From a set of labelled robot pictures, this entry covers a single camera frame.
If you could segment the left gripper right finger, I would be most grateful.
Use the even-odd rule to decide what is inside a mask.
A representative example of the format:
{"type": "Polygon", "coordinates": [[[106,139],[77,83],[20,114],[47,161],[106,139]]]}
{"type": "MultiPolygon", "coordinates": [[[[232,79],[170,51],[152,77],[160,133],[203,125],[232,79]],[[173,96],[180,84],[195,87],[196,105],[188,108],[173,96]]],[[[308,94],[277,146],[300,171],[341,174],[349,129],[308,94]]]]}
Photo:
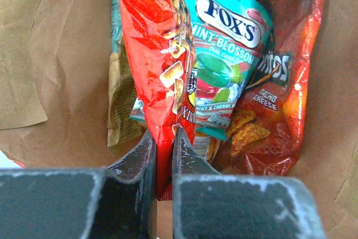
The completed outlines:
{"type": "Polygon", "coordinates": [[[325,238],[315,200],[294,177],[221,174],[178,128],[173,145],[174,238],[325,238]]]}

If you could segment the teal Fox's candy bag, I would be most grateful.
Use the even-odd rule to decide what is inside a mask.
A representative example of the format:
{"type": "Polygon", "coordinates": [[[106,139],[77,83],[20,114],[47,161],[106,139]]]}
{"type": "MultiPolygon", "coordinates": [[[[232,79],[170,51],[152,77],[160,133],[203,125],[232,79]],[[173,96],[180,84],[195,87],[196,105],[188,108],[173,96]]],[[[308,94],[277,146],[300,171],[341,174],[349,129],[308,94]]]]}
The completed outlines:
{"type": "Polygon", "coordinates": [[[222,35],[216,45],[222,60],[232,68],[232,82],[238,85],[234,109],[262,55],[272,19],[256,0],[207,0],[206,3],[208,6],[198,15],[222,35]]]}

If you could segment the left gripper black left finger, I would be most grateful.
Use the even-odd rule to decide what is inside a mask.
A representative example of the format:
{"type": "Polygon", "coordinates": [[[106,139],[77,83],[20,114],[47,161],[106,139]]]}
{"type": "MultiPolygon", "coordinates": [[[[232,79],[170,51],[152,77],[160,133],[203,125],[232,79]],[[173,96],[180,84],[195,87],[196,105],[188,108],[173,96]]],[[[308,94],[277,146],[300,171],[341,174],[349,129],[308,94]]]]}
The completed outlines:
{"type": "Polygon", "coordinates": [[[155,238],[150,132],[107,168],[23,168],[1,155],[2,238],[155,238]]]}

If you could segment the orange kettle chip bag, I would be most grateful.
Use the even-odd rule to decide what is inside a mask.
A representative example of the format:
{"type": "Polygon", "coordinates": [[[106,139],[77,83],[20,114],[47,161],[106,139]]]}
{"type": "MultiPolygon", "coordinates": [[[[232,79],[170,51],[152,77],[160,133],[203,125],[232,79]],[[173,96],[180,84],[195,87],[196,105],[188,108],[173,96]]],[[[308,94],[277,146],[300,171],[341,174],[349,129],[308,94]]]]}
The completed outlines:
{"type": "Polygon", "coordinates": [[[230,64],[220,57],[216,43],[221,34],[199,18],[199,11],[207,7],[207,0],[185,0],[191,16],[196,60],[192,70],[195,90],[197,131],[195,149],[208,161],[216,155],[220,143],[226,138],[230,114],[237,98],[238,85],[232,82],[230,64]]]}

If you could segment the red Doritos chip bag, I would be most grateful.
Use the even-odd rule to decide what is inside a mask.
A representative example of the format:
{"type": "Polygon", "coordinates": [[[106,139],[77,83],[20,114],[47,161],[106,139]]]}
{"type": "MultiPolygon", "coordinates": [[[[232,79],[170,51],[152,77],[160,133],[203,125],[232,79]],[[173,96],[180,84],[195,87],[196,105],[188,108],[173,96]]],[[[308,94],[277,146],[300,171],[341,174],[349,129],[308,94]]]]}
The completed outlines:
{"type": "Polygon", "coordinates": [[[284,176],[299,159],[324,0],[264,0],[264,6],[274,26],[213,159],[222,173],[284,176]]]}

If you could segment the red brown paper bag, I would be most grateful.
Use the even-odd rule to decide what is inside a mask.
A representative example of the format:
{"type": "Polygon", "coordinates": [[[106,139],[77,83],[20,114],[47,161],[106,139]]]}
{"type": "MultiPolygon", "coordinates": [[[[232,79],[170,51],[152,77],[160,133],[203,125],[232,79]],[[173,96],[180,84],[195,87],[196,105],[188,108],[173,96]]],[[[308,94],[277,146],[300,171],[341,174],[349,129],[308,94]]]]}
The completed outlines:
{"type": "MultiPolygon", "coordinates": [[[[1,0],[1,66],[37,90],[41,124],[1,131],[27,167],[104,166],[111,0],[1,0]],[[19,60],[9,57],[13,49],[19,60]]],[[[356,238],[357,0],[326,0],[310,65],[301,157],[291,175],[315,196],[328,238],[356,238]]]]}

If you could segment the red snack packet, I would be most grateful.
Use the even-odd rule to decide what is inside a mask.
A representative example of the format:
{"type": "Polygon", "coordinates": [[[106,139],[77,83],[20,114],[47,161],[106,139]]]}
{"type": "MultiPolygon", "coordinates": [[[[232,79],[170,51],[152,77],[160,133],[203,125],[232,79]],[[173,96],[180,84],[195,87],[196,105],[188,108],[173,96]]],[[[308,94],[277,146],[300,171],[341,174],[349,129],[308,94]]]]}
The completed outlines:
{"type": "Polygon", "coordinates": [[[172,199],[172,153],[183,129],[196,128],[195,47],[185,0],[119,0],[126,53],[145,122],[157,145],[158,200],[172,199]]]}

